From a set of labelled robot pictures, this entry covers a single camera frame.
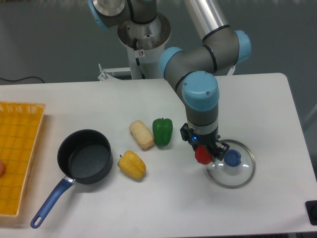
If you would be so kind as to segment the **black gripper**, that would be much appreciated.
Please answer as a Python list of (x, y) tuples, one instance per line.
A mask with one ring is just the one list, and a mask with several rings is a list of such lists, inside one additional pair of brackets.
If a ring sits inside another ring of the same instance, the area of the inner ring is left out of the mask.
[(211, 161), (222, 161), (225, 154), (229, 150), (229, 145), (225, 142), (220, 142), (220, 135), (218, 134), (218, 126), (210, 133), (202, 134), (197, 129), (190, 127), (185, 123), (180, 129), (183, 141), (187, 141), (193, 148), (194, 152), (198, 145), (203, 145), (211, 154)]

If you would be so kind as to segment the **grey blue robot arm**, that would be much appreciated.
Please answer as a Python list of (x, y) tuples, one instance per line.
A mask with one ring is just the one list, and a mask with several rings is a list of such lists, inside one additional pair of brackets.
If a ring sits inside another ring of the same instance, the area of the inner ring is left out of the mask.
[(154, 0), (90, 0), (97, 25), (117, 27), (127, 49), (133, 79), (164, 78), (183, 102), (187, 122), (180, 132), (196, 160), (207, 165), (223, 160), (229, 146), (219, 139), (219, 88), (214, 74), (251, 55), (248, 35), (231, 29), (215, 0), (187, 0), (185, 5), (202, 44), (190, 52), (166, 48), (171, 35), (168, 19)]

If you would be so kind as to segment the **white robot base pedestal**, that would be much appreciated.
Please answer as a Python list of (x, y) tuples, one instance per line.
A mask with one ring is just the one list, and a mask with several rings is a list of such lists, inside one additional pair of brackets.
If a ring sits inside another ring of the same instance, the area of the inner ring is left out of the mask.
[(163, 78), (158, 61), (171, 35), (170, 23), (163, 14), (158, 12), (148, 24), (125, 21), (117, 33), (127, 49), (132, 79)]

